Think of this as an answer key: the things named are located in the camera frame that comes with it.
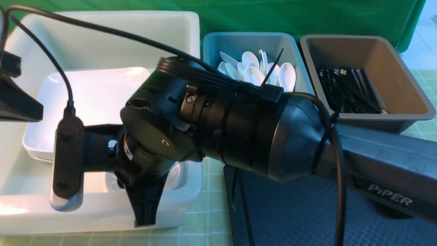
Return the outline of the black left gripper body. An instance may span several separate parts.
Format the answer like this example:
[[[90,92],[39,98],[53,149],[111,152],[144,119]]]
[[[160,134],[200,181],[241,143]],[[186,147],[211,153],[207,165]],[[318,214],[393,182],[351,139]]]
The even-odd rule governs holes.
[[[0,62],[0,78],[17,78],[22,74],[21,57],[4,51]]]

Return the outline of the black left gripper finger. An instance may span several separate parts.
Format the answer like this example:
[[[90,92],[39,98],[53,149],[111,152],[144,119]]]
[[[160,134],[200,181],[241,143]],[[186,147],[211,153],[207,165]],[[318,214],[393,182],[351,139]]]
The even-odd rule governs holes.
[[[10,77],[0,82],[0,121],[39,122],[44,106],[24,92]]]

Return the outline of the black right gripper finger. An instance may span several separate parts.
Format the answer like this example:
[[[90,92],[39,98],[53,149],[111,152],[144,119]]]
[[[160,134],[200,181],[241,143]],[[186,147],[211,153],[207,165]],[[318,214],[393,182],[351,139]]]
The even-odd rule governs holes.
[[[169,173],[156,180],[141,179],[132,186],[124,186],[131,204],[134,227],[143,228],[156,224],[157,210]]]

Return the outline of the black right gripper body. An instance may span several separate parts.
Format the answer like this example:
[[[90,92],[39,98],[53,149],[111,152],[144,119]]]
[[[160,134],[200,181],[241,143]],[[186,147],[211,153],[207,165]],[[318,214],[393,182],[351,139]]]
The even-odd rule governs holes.
[[[159,153],[162,129],[151,124],[86,126],[84,137],[84,171],[113,172],[127,187],[153,183],[176,164]]]

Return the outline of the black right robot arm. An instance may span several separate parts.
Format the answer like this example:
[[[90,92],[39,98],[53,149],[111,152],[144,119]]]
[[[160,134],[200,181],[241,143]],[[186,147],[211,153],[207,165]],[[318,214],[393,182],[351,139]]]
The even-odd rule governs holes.
[[[121,125],[85,128],[83,171],[116,175],[138,227],[155,224],[174,164],[205,157],[275,181],[316,175],[436,222],[436,142],[335,125],[310,94],[169,57],[120,116]]]

